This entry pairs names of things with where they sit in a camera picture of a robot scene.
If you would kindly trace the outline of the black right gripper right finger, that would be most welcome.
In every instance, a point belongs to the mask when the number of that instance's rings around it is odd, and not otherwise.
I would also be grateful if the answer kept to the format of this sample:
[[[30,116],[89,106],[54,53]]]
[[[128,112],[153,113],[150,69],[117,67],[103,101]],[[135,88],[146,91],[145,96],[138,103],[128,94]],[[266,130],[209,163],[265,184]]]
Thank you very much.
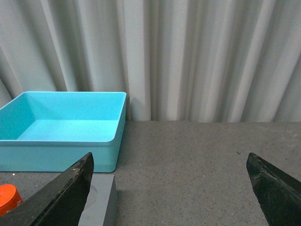
[[[267,223],[299,226],[301,182],[254,153],[249,153],[246,168]]]

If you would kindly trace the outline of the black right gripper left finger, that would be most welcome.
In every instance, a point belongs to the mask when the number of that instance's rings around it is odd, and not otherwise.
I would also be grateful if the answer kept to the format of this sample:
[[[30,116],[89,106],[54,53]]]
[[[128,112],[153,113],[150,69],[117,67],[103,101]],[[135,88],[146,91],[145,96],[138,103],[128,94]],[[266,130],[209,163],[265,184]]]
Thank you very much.
[[[0,218],[2,226],[77,226],[94,171],[87,153],[33,196]]]

